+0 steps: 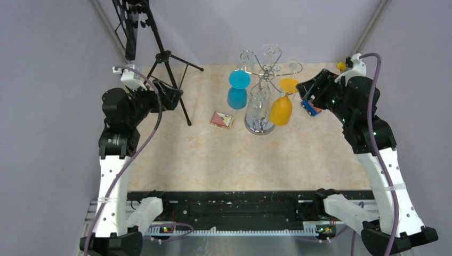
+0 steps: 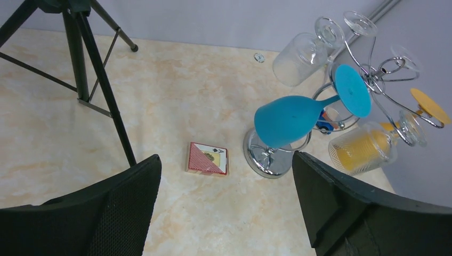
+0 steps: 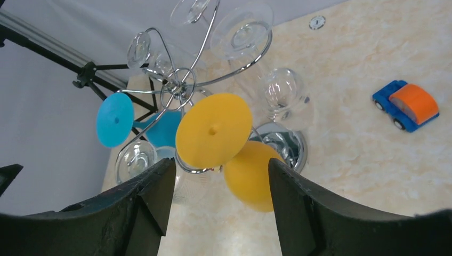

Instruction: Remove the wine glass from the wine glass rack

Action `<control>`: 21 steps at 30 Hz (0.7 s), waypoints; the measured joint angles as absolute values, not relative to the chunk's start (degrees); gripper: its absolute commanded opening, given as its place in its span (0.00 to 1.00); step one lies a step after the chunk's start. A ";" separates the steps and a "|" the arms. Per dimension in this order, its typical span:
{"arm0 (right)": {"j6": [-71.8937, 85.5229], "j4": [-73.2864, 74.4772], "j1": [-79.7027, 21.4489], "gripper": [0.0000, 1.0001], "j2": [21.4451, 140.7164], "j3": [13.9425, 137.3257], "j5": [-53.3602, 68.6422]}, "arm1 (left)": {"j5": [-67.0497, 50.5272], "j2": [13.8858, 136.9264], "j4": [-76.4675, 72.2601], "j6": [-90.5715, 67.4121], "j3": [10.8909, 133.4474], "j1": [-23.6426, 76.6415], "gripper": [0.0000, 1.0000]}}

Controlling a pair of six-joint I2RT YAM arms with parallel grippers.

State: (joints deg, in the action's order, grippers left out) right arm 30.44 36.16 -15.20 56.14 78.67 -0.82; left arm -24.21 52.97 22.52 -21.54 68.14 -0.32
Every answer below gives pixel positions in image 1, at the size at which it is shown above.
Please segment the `yellow wine glass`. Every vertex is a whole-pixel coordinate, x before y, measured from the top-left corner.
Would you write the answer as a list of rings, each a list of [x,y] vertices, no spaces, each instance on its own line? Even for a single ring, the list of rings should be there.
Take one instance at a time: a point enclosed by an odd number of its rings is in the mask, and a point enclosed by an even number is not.
[[[298,80],[290,77],[280,80],[282,96],[272,104],[269,112],[269,120],[275,126],[284,126],[289,123],[293,111],[289,96],[297,93],[297,84]]]

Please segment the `clear patterned wine glass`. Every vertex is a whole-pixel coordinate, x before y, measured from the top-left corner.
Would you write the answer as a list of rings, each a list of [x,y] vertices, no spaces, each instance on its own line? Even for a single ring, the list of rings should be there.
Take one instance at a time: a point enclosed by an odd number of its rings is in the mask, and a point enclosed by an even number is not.
[[[261,120],[267,117],[271,92],[268,86],[255,86],[250,91],[246,116],[251,119]]]

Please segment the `blue wine glass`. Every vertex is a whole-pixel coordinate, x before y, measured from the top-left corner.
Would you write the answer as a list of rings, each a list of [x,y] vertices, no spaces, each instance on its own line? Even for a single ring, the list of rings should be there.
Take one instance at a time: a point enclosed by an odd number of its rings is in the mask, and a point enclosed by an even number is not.
[[[228,91],[227,103],[232,109],[243,109],[247,104],[247,87],[251,83],[250,75],[243,70],[234,70],[229,76],[231,88]]]

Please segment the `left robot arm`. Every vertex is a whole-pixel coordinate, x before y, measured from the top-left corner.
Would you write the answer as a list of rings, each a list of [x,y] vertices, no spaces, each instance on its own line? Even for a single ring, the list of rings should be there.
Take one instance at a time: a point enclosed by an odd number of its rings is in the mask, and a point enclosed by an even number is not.
[[[113,88],[102,96],[104,129],[99,138],[101,179],[95,216],[79,248],[84,255],[139,255],[144,225],[153,218],[165,220],[171,206],[146,199],[131,217],[126,215],[127,185],[132,162],[155,135],[163,112],[174,110],[183,91],[155,79],[136,90]]]

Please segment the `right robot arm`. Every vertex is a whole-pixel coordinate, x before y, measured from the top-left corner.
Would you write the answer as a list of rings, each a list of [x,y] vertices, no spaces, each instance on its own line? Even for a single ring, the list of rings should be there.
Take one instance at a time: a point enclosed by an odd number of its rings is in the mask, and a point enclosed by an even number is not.
[[[316,192],[312,212],[320,220],[335,217],[358,233],[371,255],[392,255],[438,240],[437,231],[416,213],[398,164],[390,125],[376,115],[380,92],[365,76],[341,78],[323,69],[297,84],[303,99],[329,110],[365,170],[377,205],[366,211],[333,189]]]

